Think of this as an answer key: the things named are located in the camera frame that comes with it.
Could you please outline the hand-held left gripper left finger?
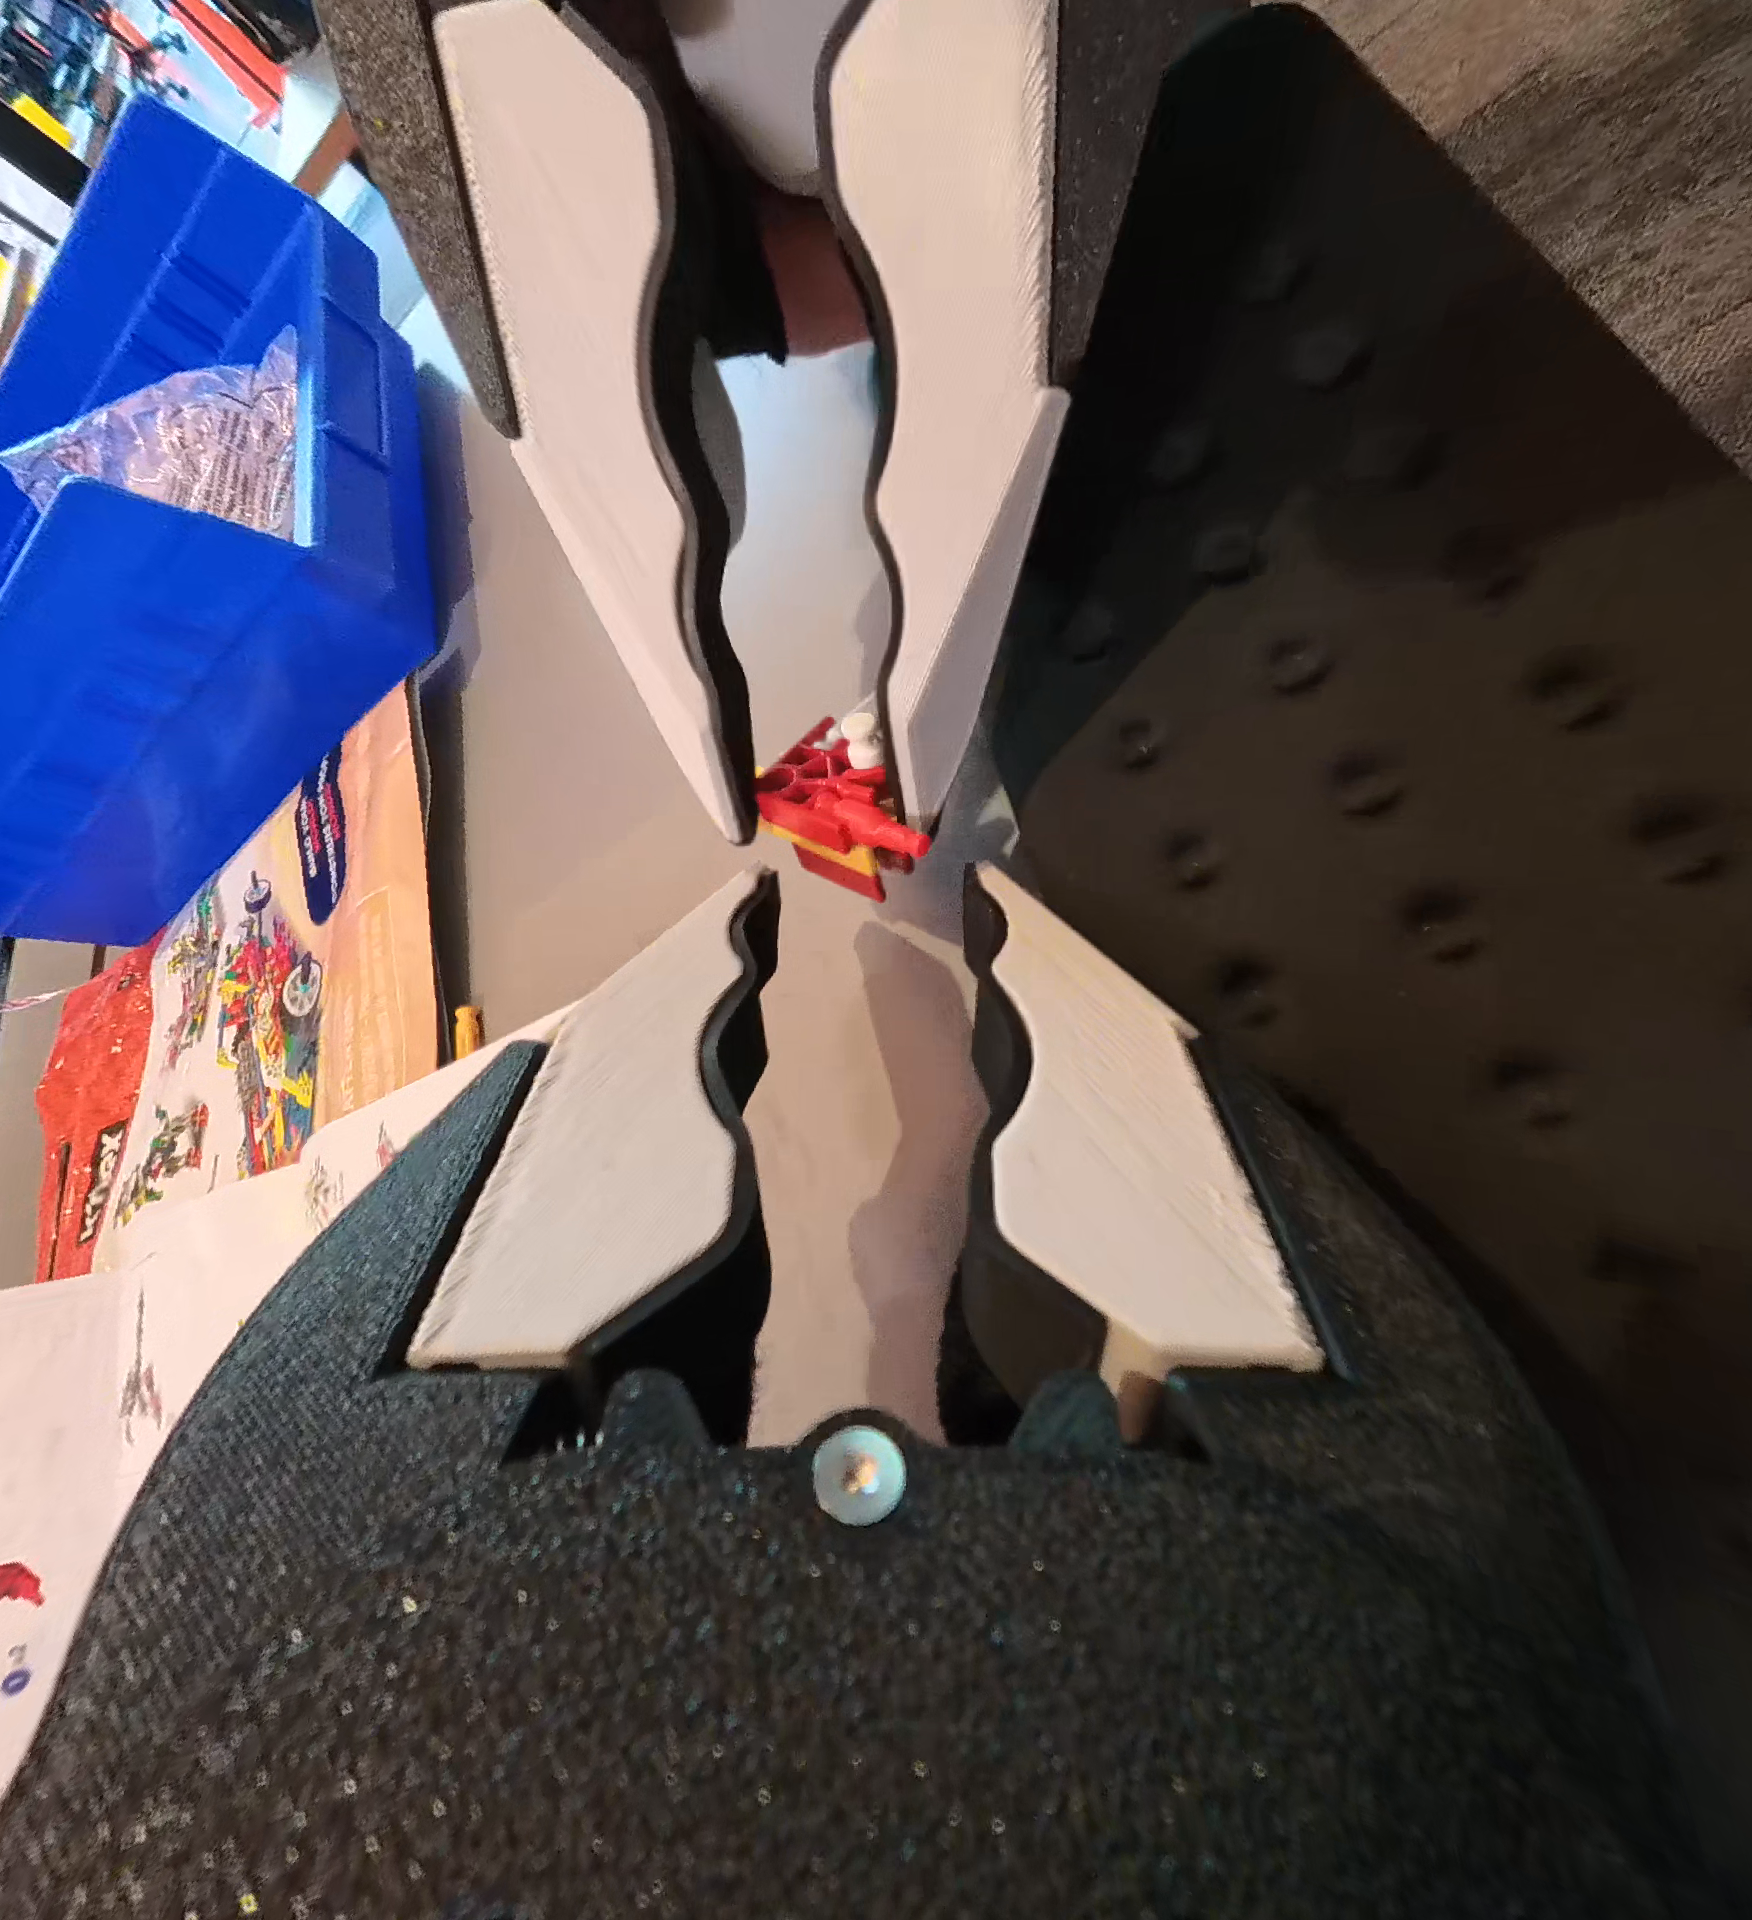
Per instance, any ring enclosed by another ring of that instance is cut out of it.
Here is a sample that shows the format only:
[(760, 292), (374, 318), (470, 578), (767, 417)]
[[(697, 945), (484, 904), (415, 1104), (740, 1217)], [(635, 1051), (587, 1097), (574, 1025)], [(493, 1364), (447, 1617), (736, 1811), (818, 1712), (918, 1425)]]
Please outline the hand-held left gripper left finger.
[(745, 867), (561, 1013), (412, 1368), (757, 1368), (771, 1264), (745, 1111), (779, 922), (779, 876)]

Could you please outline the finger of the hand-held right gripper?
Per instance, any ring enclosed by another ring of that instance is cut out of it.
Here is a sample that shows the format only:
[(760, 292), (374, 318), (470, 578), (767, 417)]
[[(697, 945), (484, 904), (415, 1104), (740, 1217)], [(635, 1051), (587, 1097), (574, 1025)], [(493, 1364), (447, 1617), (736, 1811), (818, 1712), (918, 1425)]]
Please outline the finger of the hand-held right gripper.
[(959, 780), (1068, 412), (1050, 341), (1059, 11), (862, 4), (827, 63), (828, 180), (888, 379), (878, 697), (920, 825)]
[(730, 514), (697, 419), (707, 231), (653, 78), (574, 5), (454, 4), (434, 57), (500, 330), (514, 460), (720, 835), (757, 833)]

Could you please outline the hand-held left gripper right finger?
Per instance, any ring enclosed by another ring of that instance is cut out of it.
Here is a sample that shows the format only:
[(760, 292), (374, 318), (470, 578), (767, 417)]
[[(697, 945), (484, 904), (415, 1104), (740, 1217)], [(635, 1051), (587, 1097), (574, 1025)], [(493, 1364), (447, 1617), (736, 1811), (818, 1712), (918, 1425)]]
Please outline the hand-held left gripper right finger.
[(986, 1121), (960, 1319), (1027, 1408), (1055, 1376), (1145, 1437), (1173, 1376), (1328, 1370), (1199, 1030), (995, 864), (965, 876)]

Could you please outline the short red plastic rod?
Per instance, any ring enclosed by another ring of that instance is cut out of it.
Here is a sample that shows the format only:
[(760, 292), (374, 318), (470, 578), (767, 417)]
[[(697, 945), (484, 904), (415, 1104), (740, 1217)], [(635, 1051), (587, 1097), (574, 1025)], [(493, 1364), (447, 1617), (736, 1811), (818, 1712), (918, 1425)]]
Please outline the short red plastic rod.
[(840, 789), (824, 798), (821, 815), (827, 835), (844, 849), (868, 849), (896, 860), (920, 860), (932, 849), (932, 837), (898, 819), (865, 787)]

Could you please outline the red plastic connector piece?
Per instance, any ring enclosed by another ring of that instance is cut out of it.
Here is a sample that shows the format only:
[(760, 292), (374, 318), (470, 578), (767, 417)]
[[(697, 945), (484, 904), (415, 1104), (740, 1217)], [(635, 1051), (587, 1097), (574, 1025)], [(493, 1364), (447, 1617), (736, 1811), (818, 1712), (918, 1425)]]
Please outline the red plastic connector piece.
[(888, 772), (877, 764), (858, 767), (834, 716), (810, 727), (772, 766), (754, 775), (754, 800), (765, 824), (797, 831), (798, 819), (839, 822), (839, 804), (877, 808), (896, 817)]

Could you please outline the clear plastic bag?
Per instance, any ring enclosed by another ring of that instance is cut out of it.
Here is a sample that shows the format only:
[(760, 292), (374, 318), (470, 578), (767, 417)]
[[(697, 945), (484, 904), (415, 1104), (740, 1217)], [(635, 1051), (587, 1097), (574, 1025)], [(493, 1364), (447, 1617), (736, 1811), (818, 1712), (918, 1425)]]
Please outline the clear plastic bag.
[(0, 470), (41, 514), (66, 483), (89, 478), (292, 541), (299, 372), (299, 334), (286, 326), (255, 364), (174, 372), (2, 445)]

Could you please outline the orange and red toy bag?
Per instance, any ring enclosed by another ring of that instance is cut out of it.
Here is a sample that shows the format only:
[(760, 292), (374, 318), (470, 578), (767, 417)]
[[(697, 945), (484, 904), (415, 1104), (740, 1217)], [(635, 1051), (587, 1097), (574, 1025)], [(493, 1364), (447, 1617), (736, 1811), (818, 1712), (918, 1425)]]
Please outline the orange and red toy bag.
[(34, 1105), (38, 1284), (115, 1265), (166, 1202), (292, 1167), (438, 1066), (409, 684), (142, 945), (63, 1001)]

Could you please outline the blue plastic bin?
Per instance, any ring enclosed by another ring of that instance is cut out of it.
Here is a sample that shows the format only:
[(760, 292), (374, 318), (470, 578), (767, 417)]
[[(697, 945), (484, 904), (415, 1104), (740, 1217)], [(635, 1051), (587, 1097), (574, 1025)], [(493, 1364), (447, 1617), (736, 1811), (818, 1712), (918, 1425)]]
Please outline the blue plastic bin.
[(0, 938), (130, 948), (437, 650), (423, 412), (373, 250), (133, 101), (0, 368), (0, 451), (295, 331), (288, 538), (0, 468)]

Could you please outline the white printed instruction sheet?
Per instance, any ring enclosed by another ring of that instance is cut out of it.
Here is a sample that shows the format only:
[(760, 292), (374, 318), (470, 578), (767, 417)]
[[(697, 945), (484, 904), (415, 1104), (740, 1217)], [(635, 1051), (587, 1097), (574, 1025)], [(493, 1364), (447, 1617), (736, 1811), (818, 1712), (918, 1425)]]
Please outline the white printed instruction sheet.
[(103, 1265), (0, 1292), (0, 1791), (97, 1574), (210, 1365), (317, 1233), (506, 1043), (323, 1126), (284, 1167), (144, 1204)]

